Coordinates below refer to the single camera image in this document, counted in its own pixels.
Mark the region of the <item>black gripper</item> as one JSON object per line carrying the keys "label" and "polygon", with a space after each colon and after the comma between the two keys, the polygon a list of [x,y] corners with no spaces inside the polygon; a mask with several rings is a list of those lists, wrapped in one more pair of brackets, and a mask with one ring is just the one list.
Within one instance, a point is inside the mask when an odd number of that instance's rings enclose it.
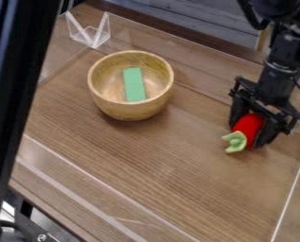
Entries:
{"label": "black gripper", "polygon": [[265,119],[253,142],[254,148],[272,143],[281,132],[290,134],[300,120],[300,112],[289,102],[293,86],[292,81],[288,82],[288,87],[277,88],[274,81],[262,83],[236,77],[229,93],[233,98],[229,126],[234,127],[241,117],[250,112]]}

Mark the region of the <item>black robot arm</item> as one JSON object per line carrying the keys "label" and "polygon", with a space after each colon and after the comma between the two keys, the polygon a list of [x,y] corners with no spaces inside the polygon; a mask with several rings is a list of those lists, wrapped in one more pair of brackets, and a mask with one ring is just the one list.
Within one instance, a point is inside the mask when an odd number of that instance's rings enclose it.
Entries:
{"label": "black robot arm", "polygon": [[230,132],[242,149],[273,142],[300,121],[290,94],[300,90],[300,0],[237,0],[245,19],[257,30],[273,27],[269,54],[260,78],[237,77],[230,89]]}

